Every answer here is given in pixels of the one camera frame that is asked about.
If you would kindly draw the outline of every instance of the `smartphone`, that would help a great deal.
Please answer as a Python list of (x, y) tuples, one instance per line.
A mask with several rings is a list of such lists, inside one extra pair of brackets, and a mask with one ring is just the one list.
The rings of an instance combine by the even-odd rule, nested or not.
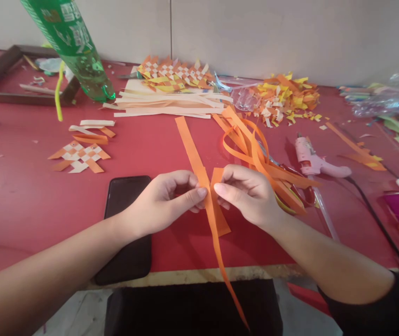
[[(149, 176), (114, 178), (109, 184), (105, 219), (130, 206), (150, 183)], [(122, 248), (94, 277), (99, 286), (143, 278), (151, 269), (151, 235)]]

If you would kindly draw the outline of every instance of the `hot glue gun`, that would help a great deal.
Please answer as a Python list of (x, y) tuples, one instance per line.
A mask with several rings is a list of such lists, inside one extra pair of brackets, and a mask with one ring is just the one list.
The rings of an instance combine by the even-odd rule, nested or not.
[(295, 142), (296, 155), (301, 164), (301, 172), (305, 176), (319, 175), (321, 173), (332, 177), (345, 178), (352, 174), (349, 167), (337, 167), (316, 155), (310, 141), (298, 133), (298, 138)]

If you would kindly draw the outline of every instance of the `fingernail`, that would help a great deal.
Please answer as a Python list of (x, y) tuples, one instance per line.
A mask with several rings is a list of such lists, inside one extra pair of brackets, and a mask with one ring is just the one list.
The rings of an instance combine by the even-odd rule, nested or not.
[(214, 185), (214, 189), (217, 192), (217, 194), (220, 196), (226, 192), (226, 187), (223, 185), (223, 183), (216, 183)]
[(207, 195), (207, 189), (206, 189), (206, 188), (199, 188), (199, 189), (198, 189), (198, 195), (199, 195), (201, 198), (206, 197), (206, 195)]

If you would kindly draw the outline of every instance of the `bottle label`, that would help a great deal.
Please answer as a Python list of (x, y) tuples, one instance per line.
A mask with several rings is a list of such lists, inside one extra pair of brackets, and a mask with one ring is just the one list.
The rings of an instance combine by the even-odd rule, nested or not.
[(21, 0), (52, 47), (64, 56), (95, 51), (78, 6), (71, 0)]

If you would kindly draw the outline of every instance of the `wooden frame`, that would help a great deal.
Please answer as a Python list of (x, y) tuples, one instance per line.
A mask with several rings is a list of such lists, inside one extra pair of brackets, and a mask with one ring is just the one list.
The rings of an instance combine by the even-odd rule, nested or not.
[[(58, 53), (50, 48), (14, 45), (0, 55), (0, 78), (16, 64), (23, 55), (46, 58), (59, 57)], [(72, 101), (79, 88), (79, 81), (74, 76), (60, 96), (61, 106), (73, 106)], [(55, 97), (0, 92), (0, 103), (55, 106)]]

